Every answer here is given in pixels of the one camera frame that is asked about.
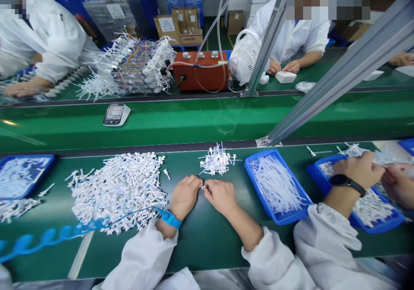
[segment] white plastic box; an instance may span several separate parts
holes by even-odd
[[[297,75],[286,71],[279,71],[275,77],[281,84],[290,84],[293,83]]]
[[[364,78],[364,81],[366,81],[366,82],[373,81],[373,80],[379,78],[380,75],[383,74],[383,73],[384,73],[384,71],[375,70],[368,77]]]

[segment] work surface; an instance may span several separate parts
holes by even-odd
[[[374,150],[372,143],[362,143],[361,147]],[[277,148],[287,164],[298,178],[310,198],[320,202],[323,197],[317,186],[306,171],[306,166],[315,162],[319,157],[311,157],[306,146],[286,146]],[[234,150],[238,159],[262,151],[262,148],[247,148]],[[336,151],[336,145],[313,145],[314,151]],[[175,185],[186,175],[201,172],[198,157],[204,156],[205,151],[164,153],[166,160],[161,169],[167,168],[171,176],[169,181],[163,173],[160,175],[161,188],[168,193],[168,199]],[[82,168],[88,172],[92,168],[101,168],[102,160],[108,157],[64,158],[59,159],[49,177],[39,188],[39,192],[51,183],[56,183],[51,192],[44,198],[45,202],[32,209],[11,224],[0,224],[0,239],[15,241],[22,234],[31,233],[36,236],[49,228],[60,228],[64,225],[74,225],[75,217],[71,212],[74,199],[64,179],[75,170]],[[279,233],[284,244],[294,250],[294,224],[277,226],[266,215],[259,198],[243,167],[244,162],[236,162],[222,177],[234,184],[239,204],[248,214],[262,226]],[[211,176],[203,174],[202,179]],[[362,241],[362,250],[354,252],[356,257],[399,255],[414,252],[412,244],[412,226],[403,224],[389,232],[370,235],[358,229],[358,238]],[[122,233],[119,236],[107,236],[104,233],[94,233],[92,241],[81,266],[78,278],[105,277],[119,263],[121,251],[126,241],[136,235],[135,230]],[[57,246],[46,247],[28,256],[18,257],[6,267],[12,272],[13,281],[34,281],[67,278],[69,269],[75,258],[82,239],[77,238],[63,242]],[[184,221],[179,231],[178,245],[174,249],[167,272],[176,272],[186,266],[192,271],[220,268],[245,267],[248,263],[241,256],[241,241],[225,218],[220,215],[204,198],[198,194],[197,203]]]

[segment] cardboard box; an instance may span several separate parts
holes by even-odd
[[[195,6],[188,6],[184,9],[185,24],[188,30],[200,29],[200,21],[198,19],[198,11]]]
[[[158,15],[154,17],[154,21],[160,38],[166,35],[177,41],[175,45],[181,45],[180,29],[172,15]]]
[[[371,26],[362,22],[337,20],[333,31],[346,41],[352,42],[359,39]]]
[[[203,30],[197,29],[194,34],[181,35],[181,45],[197,46],[203,42]]]
[[[172,12],[172,17],[175,20],[177,20],[180,33],[182,33],[184,30],[187,30],[187,24],[185,23],[184,7],[174,7],[171,10],[171,12]]]
[[[229,19],[227,22],[227,34],[238,35],[243,29],[245,23],[245,13],[242,10],[229,11]]]

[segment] pile of plastic parts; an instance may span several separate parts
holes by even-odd
[[[167,92],[173,76],[168,71],[161,74],[161,70],[169,66],[177,54],[170,41],[169,37],[157,42],[135,39],[125,31],[113,41],[111,48],[90,63],[96,71],[78,85],[79,99],[86,95],[87,99],[96,101],[105,96]]]

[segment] white small device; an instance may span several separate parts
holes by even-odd
[[[279,81],[281,84],[290,84],[293,83],[295,78],[297,77],[296,74],[287,72],[287,71],[279,71],[276,73],[275,78]]]
[[[122,126],[131,109],[124,104],[110,104],[103,123],[105,126]]]
[[[366,81],[366,82],[373,81],[373,80],[379,78],[380,75],[383,74],[383,73],[384,73],[384,71],[375,70],[368,77],[364,78],[364,81]]]

